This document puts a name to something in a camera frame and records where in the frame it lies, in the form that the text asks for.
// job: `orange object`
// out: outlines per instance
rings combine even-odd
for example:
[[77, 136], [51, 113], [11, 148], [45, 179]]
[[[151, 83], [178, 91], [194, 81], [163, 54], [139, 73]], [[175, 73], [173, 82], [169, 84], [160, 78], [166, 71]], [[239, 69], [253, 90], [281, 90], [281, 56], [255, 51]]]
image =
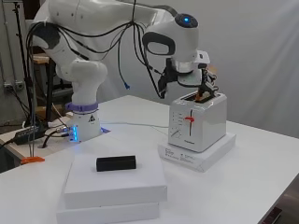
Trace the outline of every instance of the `orange object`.
[[41, 157], [25, 157], [21, 160], [21, 165], [27, 164], [27, 163], [33, 163], [33, 162], [42, 162], [45, 161], [44, 158]]

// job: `white foam block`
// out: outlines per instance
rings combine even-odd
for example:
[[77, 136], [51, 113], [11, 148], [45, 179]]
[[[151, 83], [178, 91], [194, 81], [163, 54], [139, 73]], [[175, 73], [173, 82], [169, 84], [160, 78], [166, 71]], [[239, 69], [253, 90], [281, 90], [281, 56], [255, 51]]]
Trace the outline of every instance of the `white foam block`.
[[107, 224], [154, 219], [159, 217], [158, 203], [140, 203], [65, 210], [61, 200], [56, 213], [57, 224]]
[[[159, 203], [167, 200], [164, 170], [156, 150], [126, 150], [122, 142], [113, 141], [109, 148], [100, 145], [101, 137], [80, 147], [99, 147], [97, 155], [76, 155], [64, 189], [66, 209], [91, 208], [135, 203]], [[136, 156], [136, 169], [96, 172], [96, 158]]]
[[204, 152], [198, 153], [167, 143], [158, 145], [160, 157], [198, 172], [205, 172], [235, 146], [235, 134], [227, 133]]

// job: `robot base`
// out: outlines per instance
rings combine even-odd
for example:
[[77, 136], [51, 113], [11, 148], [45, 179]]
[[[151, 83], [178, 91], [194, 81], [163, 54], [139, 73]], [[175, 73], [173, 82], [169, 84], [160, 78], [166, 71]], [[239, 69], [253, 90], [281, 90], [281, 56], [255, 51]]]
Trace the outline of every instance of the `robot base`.
[[197, 172], [205, 172], [235, 146], [235, 134], [227, 133], [204, 152], [194, 152], [166, 142], [158, 146], [161, 158]]
[[217, 94], [205, 103], [196, 103], [196, 92], [170, 105], [168, 143], [203, 152], [226, 134], [227, 98]]
[[84, 142], [102, 134], [97, 111], [73, 114], [73, 118], [66, 123], [71, 142]]

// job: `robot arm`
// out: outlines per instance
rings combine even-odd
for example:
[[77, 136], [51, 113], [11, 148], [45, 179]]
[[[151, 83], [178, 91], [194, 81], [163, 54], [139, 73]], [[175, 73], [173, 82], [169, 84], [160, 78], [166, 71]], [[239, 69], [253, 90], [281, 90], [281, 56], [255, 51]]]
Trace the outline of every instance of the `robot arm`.
[[209, 59], [197, 49], [198, 22], [194, 17], [177, 14], [167, 7], [115, 0], [47, 0], [38, 11], [29, 35], [34, 45], [44, 49], [56, 62], [58, 76], [72, 82], [74, 94], [69, 109], [74, 111], [74, 117], [68, 123], [73, 130], [72, 141], [85, 141], [101, 134], [96, 92], [107, 76], [107, 68], [102, 62], [90, 61], [83, 55], [75, 44], [76, 38], [69, 33], [100, 37], [111, 33], [109, 30], [113, 27], [130, 27], [136, 22], [148, 25], [142, 37], [145, 50], [167, 58], [158, 83], [162, 98], [171, 81], [185, 87], [205, 86], [211, 93], [214, 91], [213, 86], [208, 87], [204, 82], [202, 69], [198, 67], [209, 63]]

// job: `white table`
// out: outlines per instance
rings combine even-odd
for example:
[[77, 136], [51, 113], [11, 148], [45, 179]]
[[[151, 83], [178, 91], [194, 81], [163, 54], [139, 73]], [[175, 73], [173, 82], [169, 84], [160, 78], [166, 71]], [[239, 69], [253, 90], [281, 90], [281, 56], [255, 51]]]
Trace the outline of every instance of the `white table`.
[[[100, 120], [166, 126], [168, 106], [126, 96], [100, 104]], [[167, 129], [109, 124], [109, 137], [156, 150]], [[228, 122], [236, 147], [206, 173], [163, 161], [168, 202], [161, 218], [132, 224], [255, 224], [299, 173], [299, 139]], [[0, 175], [1, 223], [55, 224], [65, 177], [79, 146]]]

